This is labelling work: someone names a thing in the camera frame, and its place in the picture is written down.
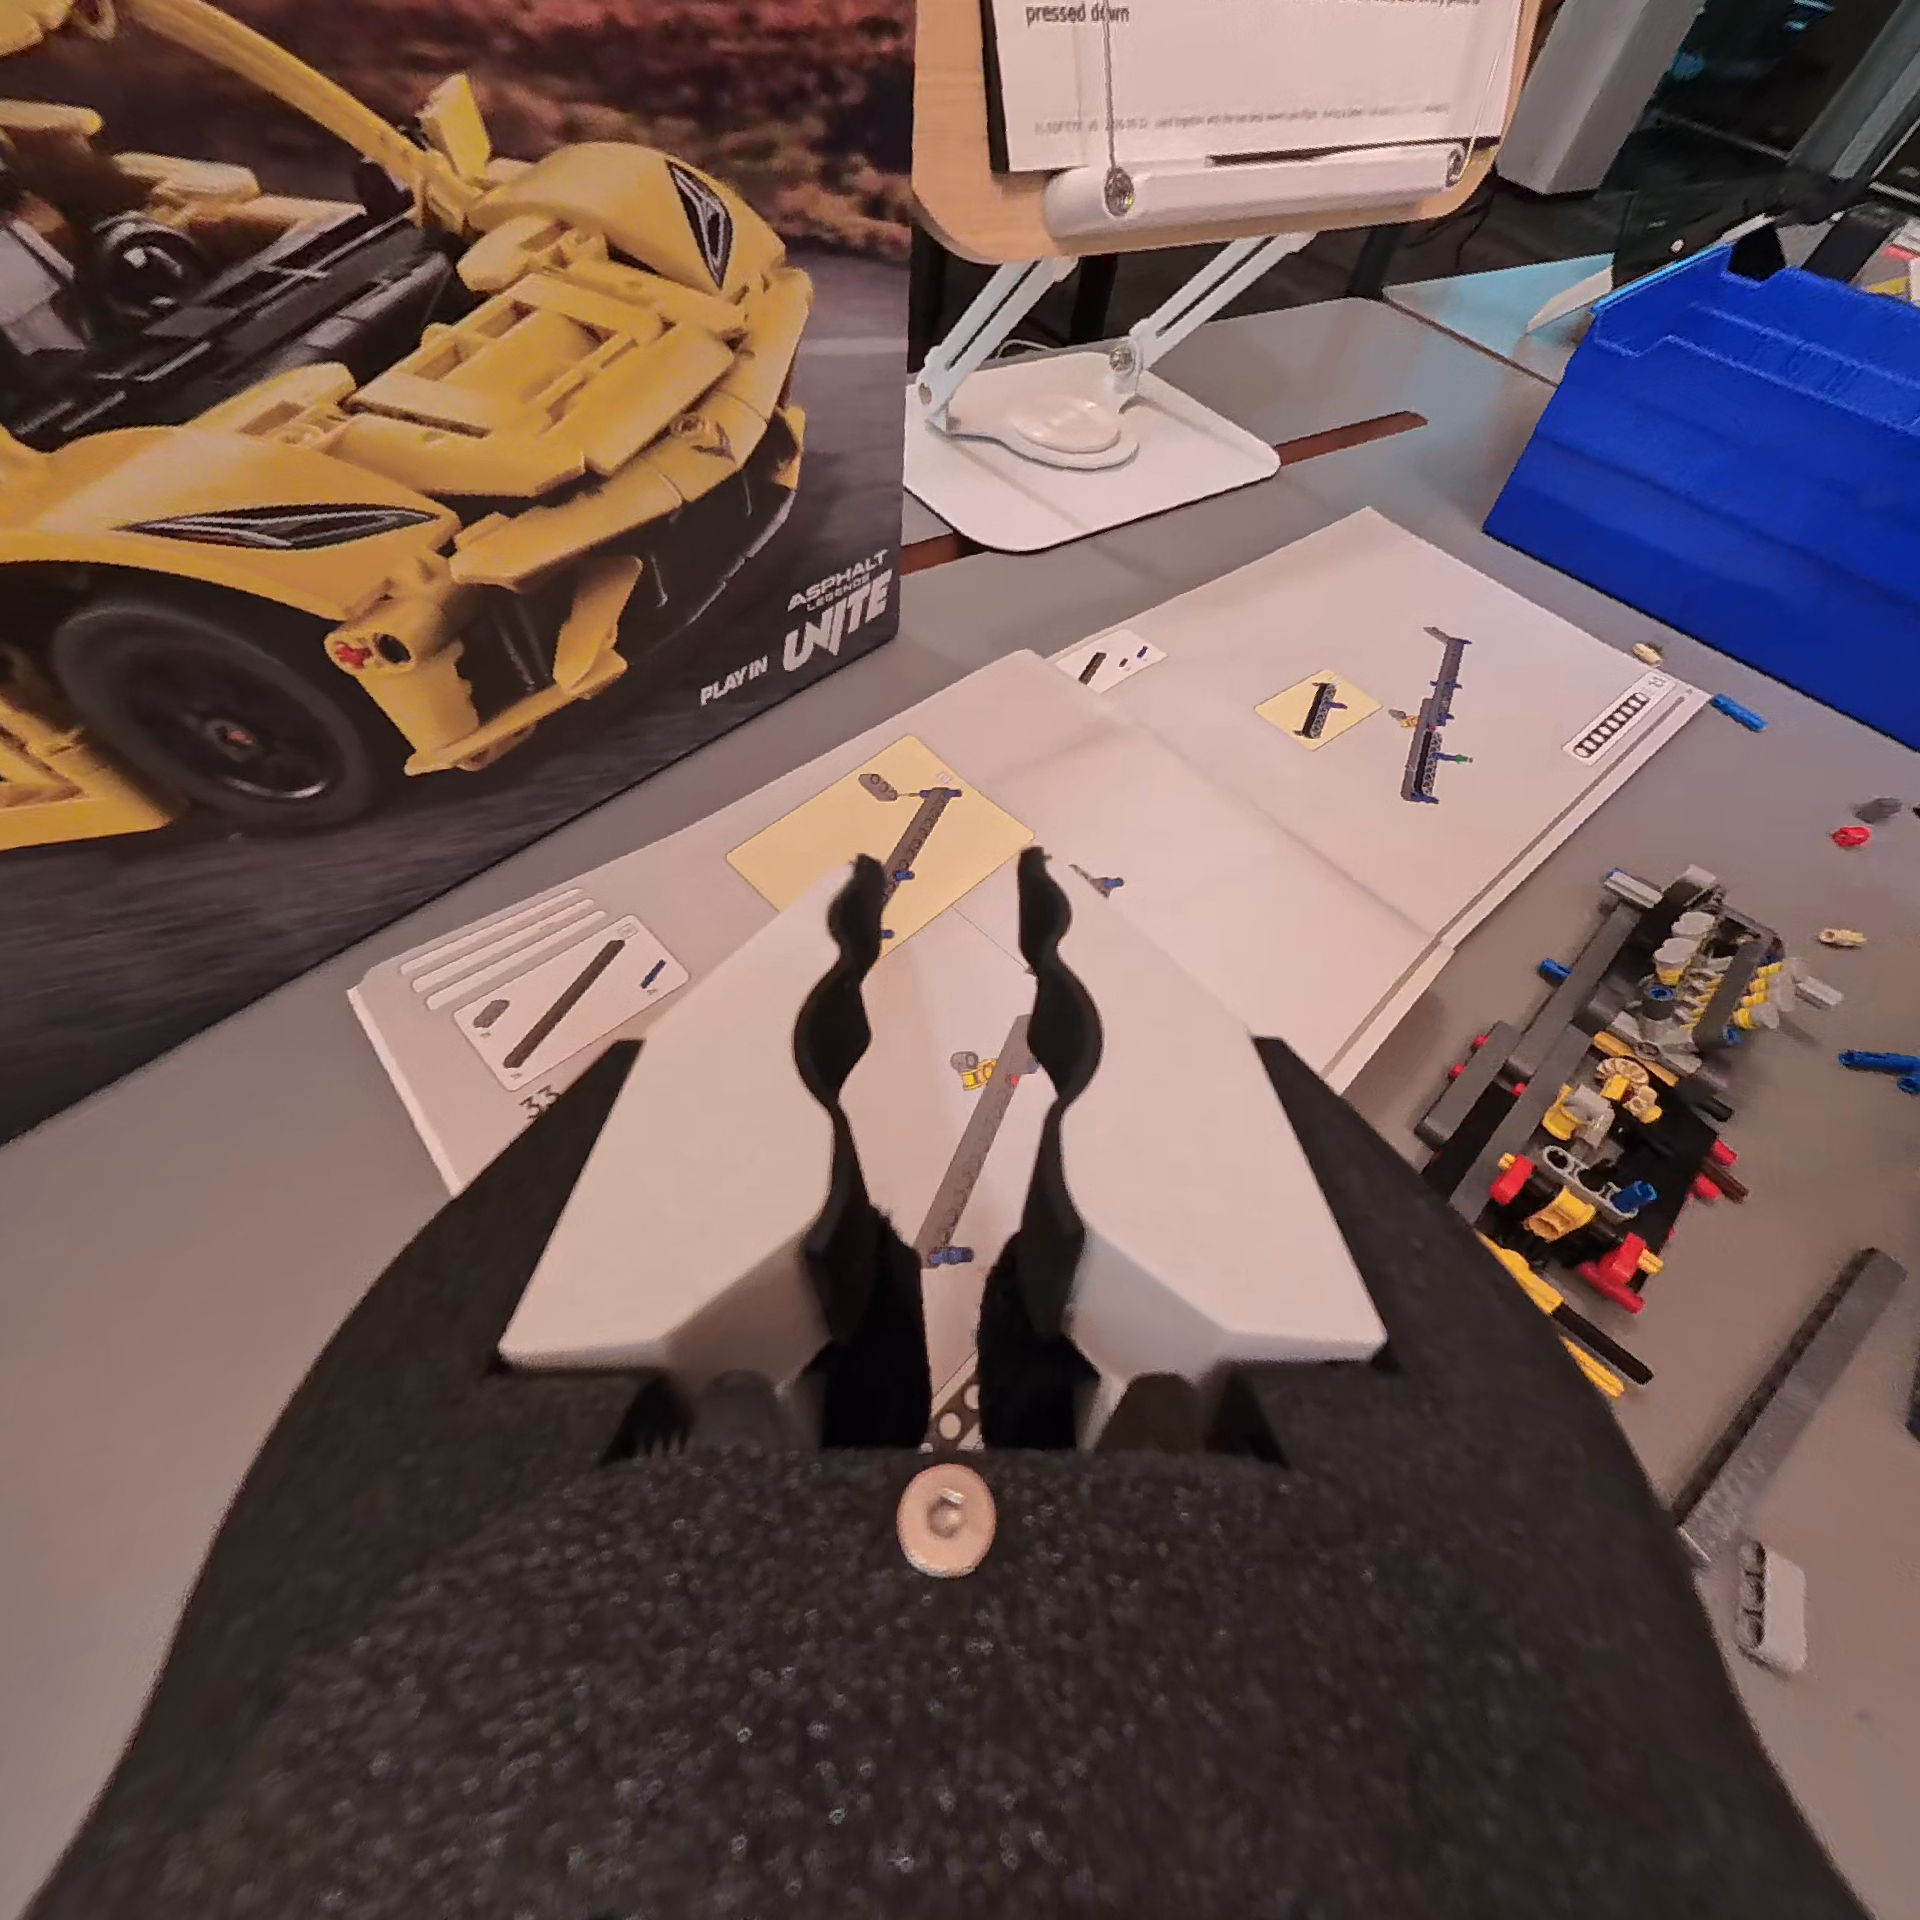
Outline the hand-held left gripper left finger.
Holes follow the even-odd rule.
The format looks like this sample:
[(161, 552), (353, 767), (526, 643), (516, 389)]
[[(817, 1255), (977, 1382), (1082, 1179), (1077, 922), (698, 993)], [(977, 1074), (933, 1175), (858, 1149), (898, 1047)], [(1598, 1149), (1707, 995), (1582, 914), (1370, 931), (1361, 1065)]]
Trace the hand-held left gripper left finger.
[(875, 1206), (844, 1106), (873, 1040), (884, 869), (858, 855), (642, 1038), (497, 1352), (519, 1373), (755, 1376), (827, 1449), (917, 1449), (921, 1257)]

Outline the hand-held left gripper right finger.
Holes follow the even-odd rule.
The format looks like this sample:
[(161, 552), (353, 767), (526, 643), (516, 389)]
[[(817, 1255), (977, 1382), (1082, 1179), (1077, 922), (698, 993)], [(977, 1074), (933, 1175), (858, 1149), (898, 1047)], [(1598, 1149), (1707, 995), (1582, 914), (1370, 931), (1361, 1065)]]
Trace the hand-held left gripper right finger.
[(1090, 1449), (1138, 1382), (1211, 1413), (1250, 1368), (1373, 1360), (1386, 1320), (1250, 1026), (1084, 872), (1028, 847), (1014, 887), (1051, 1101), (981, 1297), (981, 1443)]

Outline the grey building instruction booklet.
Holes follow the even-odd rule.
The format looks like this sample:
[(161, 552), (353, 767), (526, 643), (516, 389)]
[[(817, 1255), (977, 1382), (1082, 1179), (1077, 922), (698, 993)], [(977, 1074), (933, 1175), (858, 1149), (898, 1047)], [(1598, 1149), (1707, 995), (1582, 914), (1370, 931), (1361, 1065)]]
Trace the grey building instruction booklet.
[[(931, 1417), (977, 1378), (1050, 1080), (1018, 858), (1038, 847), (1338, 1093), (1462, 936), (1706, 694), (1377, 512), (1054, 658), (1003, 656), (647, 847), (353, 992), (458, 1198), (435, 1233), (497, 1352), (634, 1056), (830, 870), (884, 869), (844, 1106), (918, 1255)], [(638, 1373), (636, 1366), (611, 1373)]]

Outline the toy car chassis assembly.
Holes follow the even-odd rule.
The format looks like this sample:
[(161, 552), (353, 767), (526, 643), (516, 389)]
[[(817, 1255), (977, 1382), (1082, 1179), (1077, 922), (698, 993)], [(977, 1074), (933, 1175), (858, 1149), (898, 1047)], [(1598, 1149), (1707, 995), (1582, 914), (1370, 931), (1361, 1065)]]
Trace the toy car chassis assembly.
[(1734, 1050), (1843, 993), (1710, 870), (1661, 889), (1610, 870), (1603, 889), (1575, 959), (1541, 962), (1542, 1003), (1476, 1034), (1414, 1135), (1425, 1181), (1618, 1400), (1652, 1373), (1572, 1286), (1643, 1309), (1686, 1203), (1743, 1194), (1724, 1141)]

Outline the black long holed toy beam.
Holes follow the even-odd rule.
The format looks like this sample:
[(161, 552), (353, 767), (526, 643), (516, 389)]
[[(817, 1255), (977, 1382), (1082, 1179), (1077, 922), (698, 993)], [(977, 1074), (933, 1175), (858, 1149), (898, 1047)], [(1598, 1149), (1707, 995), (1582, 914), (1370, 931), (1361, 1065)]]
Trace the black long holed toy beam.
[(1693, 1569), (1714, 1568), (1734, 1547), (1748, 1511), (1906, 1282), (1893, 1255), (1861, 1250), (1766, 1363), (1671, 1502)]

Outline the yellow car toy set box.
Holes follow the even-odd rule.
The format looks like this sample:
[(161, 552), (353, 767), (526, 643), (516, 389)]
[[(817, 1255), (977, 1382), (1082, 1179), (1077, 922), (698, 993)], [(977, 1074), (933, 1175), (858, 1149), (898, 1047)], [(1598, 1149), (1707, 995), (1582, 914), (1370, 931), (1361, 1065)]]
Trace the yellow car toy set box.
[(914, 25), (4, 3), (4, 1141), (895, 632)]

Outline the light grey short toy beam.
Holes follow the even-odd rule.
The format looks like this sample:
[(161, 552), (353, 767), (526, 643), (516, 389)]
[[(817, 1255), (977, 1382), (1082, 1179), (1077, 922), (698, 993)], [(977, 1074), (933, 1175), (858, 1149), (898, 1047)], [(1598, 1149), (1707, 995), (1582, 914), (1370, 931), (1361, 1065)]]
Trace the light grey short toy beam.
[(1779, 1675), (1809, 1665), (1809, 1576), (1757, 1538), (1740, 1545), (1734, 1642), (1748, 1662)]

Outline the blue plastic bin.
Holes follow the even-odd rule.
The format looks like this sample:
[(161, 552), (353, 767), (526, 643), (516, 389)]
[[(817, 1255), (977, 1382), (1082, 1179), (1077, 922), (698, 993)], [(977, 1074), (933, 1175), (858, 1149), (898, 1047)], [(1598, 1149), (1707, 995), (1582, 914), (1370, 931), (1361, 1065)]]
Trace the blue plastic bin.
[(1917, 744), (1917, 312), (1762, 233), (1599, 301), (1487, 536)]

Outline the printed instruction sheet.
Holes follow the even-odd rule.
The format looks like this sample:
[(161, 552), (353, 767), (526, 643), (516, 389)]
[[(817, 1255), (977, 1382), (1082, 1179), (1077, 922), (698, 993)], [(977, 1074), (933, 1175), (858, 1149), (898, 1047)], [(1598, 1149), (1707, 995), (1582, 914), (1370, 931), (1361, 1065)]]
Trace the printed instruction sheet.
[(988, 2), (995, 161), (1111, 160), (1487, 137), (1518, 2)]

